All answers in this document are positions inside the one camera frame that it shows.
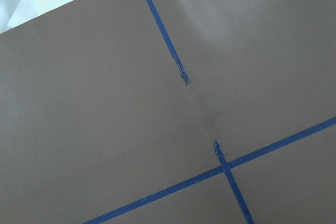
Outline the blue tape grid lines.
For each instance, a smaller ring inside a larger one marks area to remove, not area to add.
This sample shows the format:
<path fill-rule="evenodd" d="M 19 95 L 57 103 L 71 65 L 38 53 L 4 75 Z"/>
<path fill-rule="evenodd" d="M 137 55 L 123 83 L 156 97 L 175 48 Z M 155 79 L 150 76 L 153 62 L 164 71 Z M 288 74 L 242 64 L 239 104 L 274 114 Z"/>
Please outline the blue tape grid lines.
<path fill-rule="evenodd" d="M 179 68 L 179 71 L 181 73 L 181 77 L 183 78 L 185 84 L 189 84 L 190 83 L 190 79 L 187 75 L 187 72 L 185 71 L 185 68 L 179 58 L 179 55 L 178 53 L 176 52 L 176 49 L 171 41 L 171 38 L 169 37 L 169 34 L 168 32 L 166 31 L 166 28 L 162 22 L 162 19 L 160 17 L 160 14 L 158 12 L 158 10 L 156 9 L 155 7 L 155 3 L 153 0 L 146 0 L 147 4 L 148 4 L 148 7 L 153 15 L 153 18 L 157 24 L 157 27 L 159 28 L 160 30 L 160 33 L 162 34 L 162 37 L 167 45 L 167 48 L 171 54 L 171 56 L 173 57 L 173 59 L 175 60 L 176 62 L 176 65 L 177 67 Z M 329 127 L 332 127 L 335 125 L 335 117 L 333 118 L 330 118 L 328 120 L 325 120 L 319 124 L 316 124 L 316 125 L 313 125 L 303 131 L 300 131 L 296 134 L 293 134 L 291 136 L 288 136 L 288 137 L 285 137 L 283 138 L 282 140 L 279 140 L 279 141 L 276 141 L 270 145 L 267 145 L 265 147 L 262 147 L 258 150 L 255 150 L 251 153 L 248 153 L 244 156 L 241 156 L 239 158 L 236 158 L 230 162 L 227 162 L 226 159 L 225 159 L 225 156 L 222 152 L 222 149 L 219 145 L 219 143 L 217 141 L 214 142 L 214 150 L 215 150 L 215 153 L 216 153 L 216 156 L 220 162 L 220 166 L 218 167 L 215 167 L 209 171 L 206 171 L 204 173 L 201 173 L 199 175 L 196 175 L 192 178 L 189 178 L 185 181 L 182 181 L 178 184 L 175 184 L 171 187 L 168 187 L 168 188 L 165 188 L 161 191 L 158 191 L 154 194 L 151 194 L 151 195 L 148 195 L 146 197 L 143 197 L 139 200 L 136 200 L 132 203 L 129 203 L 125 206 L 122 206 L 118 209 L 115 209 L 111 212 L 108 212 L 106 214 L 103 214 L 101 216 L 98 216 L 98 217 L 95 217 L 91 220 L 88 220 L 86 223 L 103 223 L 103 222 L 106 222 L 108 220 L 111 220 L 117 216 L 120 216 L 120 215 L 123 215 L 129 211 L 133 211 L 137 208 L 140 208 L 144 205 L 147 205 L 151 202 L 154 202 L 156 200 L 159 200 L 163 197 L 166 197 L 170 194 L 173 194 L 177 191 L 180 191 L 180 190 L 183 190 L 185 188 L 188 188 L 192 185 L 195 185 L 197 183 L 200 183 L 204 180 L 207 180 L 211 177 L 214 177 L 220 173 L 224 173 L 226 178 L 227 178 L 227 181 L 231 187 L 231 190 L 239 204 L 239 207 L 242 211 L 242 214 L 244 215 L 244 218 L 246 220 L 247 223 L 254 223 L 254 220 L 253 220 L 253 217 L 248 209 L 248 206 L 243 198 L 243 195 L 238 187 L 238 184 L 236 183 L 236 180 L 232 174 L 232 169 L 235 168 L 235 167 L 238 167 L 244 163 L 247 163 L 247 162 L 250 162 L 254 159 L 257 159 L 261 156 L 264 156 L 268 153 L 271 153 L 277 149 L 280 149 L 286 145 L 289 145 L 289 144 L 292 144 L 300 139 L 303 139 L 305 137 L 308 137 L 310 135 L 313 135 L 313 134 L 316 134 L 320 131 L 323 131 Z"/>

